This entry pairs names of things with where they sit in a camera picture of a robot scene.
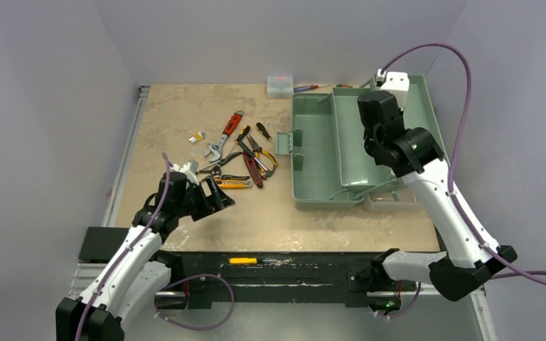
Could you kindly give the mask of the yellow black utility knife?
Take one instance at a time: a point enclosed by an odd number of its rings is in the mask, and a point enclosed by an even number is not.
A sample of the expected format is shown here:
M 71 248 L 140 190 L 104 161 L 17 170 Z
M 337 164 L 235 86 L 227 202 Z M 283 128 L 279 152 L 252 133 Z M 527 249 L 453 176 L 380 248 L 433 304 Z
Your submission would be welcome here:
M 215 179 L 216 184 L 223 190 L 248 189 L 252 186 L 250 180 Z

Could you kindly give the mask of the red black utility knife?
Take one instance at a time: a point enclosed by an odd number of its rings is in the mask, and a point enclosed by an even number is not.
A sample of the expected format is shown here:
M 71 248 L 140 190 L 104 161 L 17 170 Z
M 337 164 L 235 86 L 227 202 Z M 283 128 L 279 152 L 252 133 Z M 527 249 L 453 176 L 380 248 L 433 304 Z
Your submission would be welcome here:
M 259 170 L 258 163 L 246 151 L 243 151 L 242 154 L 243 154 L 245 165 L 252 179 L 252 182 L 258 188 L 263 188 L 263 178 Z

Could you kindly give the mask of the small black hammer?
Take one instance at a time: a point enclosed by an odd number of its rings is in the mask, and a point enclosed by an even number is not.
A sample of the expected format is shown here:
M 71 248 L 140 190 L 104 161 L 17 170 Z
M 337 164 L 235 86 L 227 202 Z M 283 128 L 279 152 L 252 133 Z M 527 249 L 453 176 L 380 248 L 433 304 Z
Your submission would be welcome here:
M 254 170 L 257 171 L 261 177 L 266 180 L 270 178 L 274 171 L 277 169 L 278 163 L 275 157 L 269 152 L 262 149 L 258 144 L 256 149 L 249 148 L 242 141 L 238 141 L 237 145 L 245 152 L 247 159 L 254 165 Z M 259 156 L 265 156 L 272 162 L 272 167 L 267 167 L 260 159 Z

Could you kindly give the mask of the green plastic tool box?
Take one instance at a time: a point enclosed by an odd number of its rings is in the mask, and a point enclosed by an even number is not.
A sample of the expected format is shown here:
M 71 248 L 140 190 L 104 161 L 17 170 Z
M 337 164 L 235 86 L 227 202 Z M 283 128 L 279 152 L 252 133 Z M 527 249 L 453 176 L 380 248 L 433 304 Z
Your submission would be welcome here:
M 334 87 L 292 97 L 291 129 L 277 134 L 276 152 L 291 156 L 291 183 L 300 210 L 343 210 L 369 192 L 403 188 L 390 168 L 364 149 L 357 99 L 368 88 Z

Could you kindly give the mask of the yellow needle nose pliers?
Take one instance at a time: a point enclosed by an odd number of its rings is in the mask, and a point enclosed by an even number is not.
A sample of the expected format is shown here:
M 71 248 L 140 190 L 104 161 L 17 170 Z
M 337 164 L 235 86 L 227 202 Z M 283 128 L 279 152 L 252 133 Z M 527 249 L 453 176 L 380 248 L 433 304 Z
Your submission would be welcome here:
M 250 135 L 247 136 L 247 139 L 256 157 L 257 158 L 259 158 L 260 156 L 267 157 L 272 162 L 273 169 L 276 169 L 278 166 L 278 163 L 275 157 L 269 151 L 264 150 Z

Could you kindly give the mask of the long black yellow screwdriver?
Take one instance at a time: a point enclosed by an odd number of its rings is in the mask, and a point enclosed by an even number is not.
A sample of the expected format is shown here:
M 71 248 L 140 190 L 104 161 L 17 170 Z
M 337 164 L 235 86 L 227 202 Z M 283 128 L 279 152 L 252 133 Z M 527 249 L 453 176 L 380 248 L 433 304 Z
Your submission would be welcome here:
M 240 142 L 242 142 L 242 140 L 249 134 L 250 129 L 251 129 L 250 125 L 245 125 L 245 126 L 241 129 L 241 131 L 240 131 L 240 133 L 238 134 L 237 138 L 235 139 L 235 143 L 236 143 L 236 144 L 239 144 Z

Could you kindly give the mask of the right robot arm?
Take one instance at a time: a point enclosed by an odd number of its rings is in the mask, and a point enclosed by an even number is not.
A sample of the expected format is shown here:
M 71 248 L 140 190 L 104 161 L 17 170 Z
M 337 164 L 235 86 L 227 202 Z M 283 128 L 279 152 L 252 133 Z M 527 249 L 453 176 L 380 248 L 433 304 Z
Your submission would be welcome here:
M 425 128 L 405 127 L 396 96 L 377 90 L 359 96 L 357 104 L 365 151 L 414 193 L 445 245 L 435 254 L 385 252 L 370 271 L 373 284 L 387 289 L 397 281 L 428 283 L 446 299 L 458 301 L 511 265 L 516 250 L 499 244 L 477 220 L 449 180 L 437 140 Z

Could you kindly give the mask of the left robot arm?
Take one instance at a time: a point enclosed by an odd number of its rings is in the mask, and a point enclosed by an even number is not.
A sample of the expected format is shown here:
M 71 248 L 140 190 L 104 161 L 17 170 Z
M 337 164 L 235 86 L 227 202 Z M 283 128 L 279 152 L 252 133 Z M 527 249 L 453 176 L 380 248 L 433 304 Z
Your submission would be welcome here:
M 153 258 L 179 220 L 198 221 L 234 204 L 211 177 L 199 181 L 190 170 L 166 171 L 102 272 L 77 298 L 59 303 L 57 340 L 123 340 L 157 291 L 173 291 L 183 283 L 181 268 Z

